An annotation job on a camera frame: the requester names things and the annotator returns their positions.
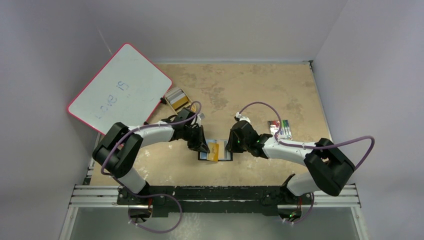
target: stained surface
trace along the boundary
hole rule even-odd
[[[234,115],[245,105],[266,102],[288,119],[294,141],[318,141],[329,132],[314,78],[306,64],[159,64],[191,100],[202,103],[202,120],[207,139],[228,139]],[[160,104],[149,123],[173,115]],[[277,120],[264,105],[252,105],[244,115],[259,133],[270,133],[267,121]],[[198,153],[183,140],[161,142],[141,148],[135,169],[151,185],[280,185],[304,166],[282,159],[235,153],[231,162],[199,161]],[[117,185],[100,174],[96,163],[91,185]]]

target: white wall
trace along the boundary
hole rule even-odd
[[[114,52],[154,61],[308,61],[347,0],[86,0]]]
[[[2,0],[0,34],[0,239],[57,239],[95,136],[66,105],[110,55],[81,0]]]
[[[356,175],[376,240],[424,239],[423,23],[422,0],[349,0],[313,64],[334,140],[376,138]]]

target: colorful card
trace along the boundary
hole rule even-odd
[[[272,135],[278,132],[280,127],[280,121],[268,121],[269,129]],[[281,125],[281,131],[278,133],[279,139],[292,140],[292,131],[290,130],[289,120],[283,120]]]
[[[225,149],[227,143],[228,140],[206,139],[206,144],[210,153],[199,152],[198,159],[213,162],[232,161],[233,153]]]

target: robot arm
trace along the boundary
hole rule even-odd
[[[259,135],[247,117],[236,114],[235,119],[238,122],[231,128],[226,146],[229,152],[249,152],[255,157],[283,159],[307,167],[308,172],[292,174],[284,182],[281,189],[288,195],[300,196],[322,190],[331,196],[338,196],[354,172],[354,164],[338,148],[317,150],[285,146],[271,134]],[[284,142],[311,147],[333,145],[326,138],[318,142]]]
[[[105,169],[133,193],[142,195],[148,191],[149,184],[133,168],[140,148],[159,142],[183,139],[187,141],[187,146],[190,150],[209,152],[204,137],[203,126],[200,124],[200,118],[195,117],[192,122],[172,126],[165,125],[181,122],[192,117],[194,114],[188,108],[183,108],[178,115],[162,119],[156,123],[159,126],[146,127],[134,132],[126,139],[122,149],[116,150],[113,153]],[[130,128],[121,122],[115,123],[93,151],[93,159],[100,165],[103,165],[112,148],[131,130]]]

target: purple cable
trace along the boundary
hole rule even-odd
[[[299,220],[294,221],[293,224],[298,224],[298,223],[302,222],[312,212],[312,207],[314,206],[314,203],[315,203],[315,195],[314,195],[313,192],[311,192],[310,195],[312,196],[312,200],[311,200],[309,209],[307,210],[307,212],[303,216],[300,217]]]
[[[136,227],[139,227],[141,229],[144,229],[144,230],[149,231],[149,232],[154,233],[154,234],[166,234],[166,233],[169,233],[172,230],[176,229],[178,227],[178,225],[180,225],[181,220],[183,219],[183,208],[181,207],[180,202],[175,197],[173,197],[173,196],[171,196],[169,194],[164,194],[164,193],[158,193],[158,194],[152,194],[152,195],[138,195],[138,194],[135,194],[134,192],[132,192],[131,190],[129,190],[126,186],[124,186],[122,184],[122,182],[120,182],[116,177],[113,177],[113,179],[115,181],[117,181],[122,187],[124,187],[127,192],[129,192],[131,195],[133,195],[136,198],[147,199],[147,198],[164,196],[164,197],[167,197],[167,198],[170,198],[170,199],[174,200],[176,202],[176,204],[178,205],[178,208],[179,208],[179,218],[178,218],[178,221],[176,222],[176,224],[173,227],[171,227],[171,228],[169,228],[167,230],[155,230],[155,229],[151,229],[151,228],[145,227],[143,225],[140,225],[140,224],[134,222],[131,219],[131,214],[130,214],[130,210],[131,209],[129,208],[128,209],[128,218],[129,218],[129,222],[130,223],[132,223]]]
[[[104,160],[103,164],[101,165],[101,169],[100,172],[103,175],[107,175],[107,176],[111,176],[110,173],[105,172],[105,167],[108,164],[109,160],[111,159],[112,155],[114,154],[114,152],[118,149],[119,145],[121,145],[127,138],[128,136],[130,136],[131,134],[140,131],[142,129],[146,129],[146,128],[151,128],[151,127],[168,127],[168,126],[174,126],[174,125],[178,125],[178,124],[183,124],[186,122],[189,122],[191,120],[193,120],[199,113],[200,110],[202,109],[202,104],[199,101],[193,101],[190,105],[190,108],[192,108],[192,106],[194,104],[198,104],[199,105],[199,109],[197,109],[197,111],[194,113],[193,116],[187,118],[186,120],[182,120],[182,121],[178,121],[178,122],[173,122],[173,123],[166,123],[166,124],[149,124],[149,125],[143,125],[140,127],[136,127],[133,130],[130,130],[129,132],[127,132],[116,144],[115,146],[113,146],[112,150],[110,151],[109,155],[107,155],[106,159]]]
[[[135,133],[135,132],[137,132],[139,130],[146,129],[146,128],[151,128],[151,127],[168,127],[168,126],[174,126],[174,125],[178,125],[178,124],[183,124],[183,123],[189,122],[189,121],[193,120],[194,118],[196,118],[197,115],[200,113],[200,110],[202,109],[202,104],[199,101],[193,101],[191,103],[191,105],[190,105],[189,108],[191,109],[194,104],[198,104],[199,105],[199,108],[197,109],[197,111],[194,113],[193,116],[187,118],[186,120],[182,120],[182,121],[178,121],[178,122],[173,122],[173,123],[166,123],[166,124],[149,124],[149,125],[143,125],[143,126],[140,126],[140,127],[136,127],[134,129],[130,130],[129,132],[127,132],[115,144],[115,146],[110,151],[109,155],[107,155],[106,159],[104,160],[103,164],[101,165],[101,169],[100,169],[101,174],[107,175],[107,176],[112,176],[112,174],[105,172],[105,167],[108,164],[108,162],[111,159],[111,157],[114,154],[114,152],[118,149],[119,145],[121,145],[128,138],[128,136],[130,136],[131,134],[133,134],[133,133]],[[126,188],[122,184],[122,182],[120,182],[117,178],[113,177],[113,179],[115,179],[115,181],[117,181],[121,186],[123,186],[124,188]],[[134,192],[130,191],[128,188],[126,188],[126,190],[131,195],[133,195],[134,197],[137,197],[137,198],[153,198],[153,197],[159,197],[159,196],[164,196],[164,197],[170,198],[170,199],[172,199],[172,200],[174,200],[176,202],[176,204],[178,205],[178,208],[179,208],[179,219],[176,222],[176,224],[173,227],[171,227],[170,229],[167,229],[167,230],[154,230],[154,229],[151,229],[151,228],[148,228],[148,227],[139,225],[138,223],[135,223],[134,221],[131,220],[130,212],[128,210],[128,217],[130,218],[130,222],[132,224],[134,224],[137,227],[140,227],[140,228],[142,228],[144,230],[147,230],[149,232],[155,233],[155,234],[164,234],[164,233],[169,233],[170,231],[174,230],[181,223],[181,220],[183,219],[183,208],[181,207],[181,204],[178,202],[178,200],[175,197],[173,197],[173,196],[171,196],[169,194],[163,194],[163,193],[152,194],[152,195],[138,195],[138,194],[135,194]]]
[[[285,142],[282,142],[282,141],[279,141],[278,140],[278,133],[281,131],[281,122],[282,121],[281,121],[280,115],[278,114],[277,110],[273,106],[269,105],[268,103],[262,102],[262,101],[254,101],[254,102],[251,102],[251,103],[247,104],[246,106],[244,106],[238,113],[242,114],[242,112],[247,107],[249,107],[249,106],[251,106],[253,104],[262,104],[262,105],[265,105],[265,106],[269,107],[270,109],[272,109],[274,111],[274,113],[277,115],[278,121],[280,122],[278,131],[274,135],[275,140],[277,140],[277,142],[279,144],[284,145],[284,146],[287,146],[287,147],[304,148],[304,149],[314,149],[314,150],[324,150],[324,149],[334,149],[334,148],[346,146],[346,145],[349,145],[349,144],[353,144],[353,143],[356,143],[356,142],[359,142],[359,141],[362,141],[362,140],[365,140],[365,139],[370,139],[371,140],[371,144],[369,145],[368,150],[365,152],[365,154],[363,155],[363,157],[361,158],[361,160],[355,166],[355,171],[362,165],[362,163],[365,161],[365,159],[371,153],[371,150],[373,150],[374,144],[376,143],[376,140],[374,139],[374,137],[373,136],[370,136],[370,135],[361,136],[361,137],[358,137],[358,138],[355,138],[355,139],[352,139],[352,140],[349,140],[349,141],[344,141],[344,142],[333,144],[333,145],[329,145],[329,146],[303,146],[301,144],[285,143]]]

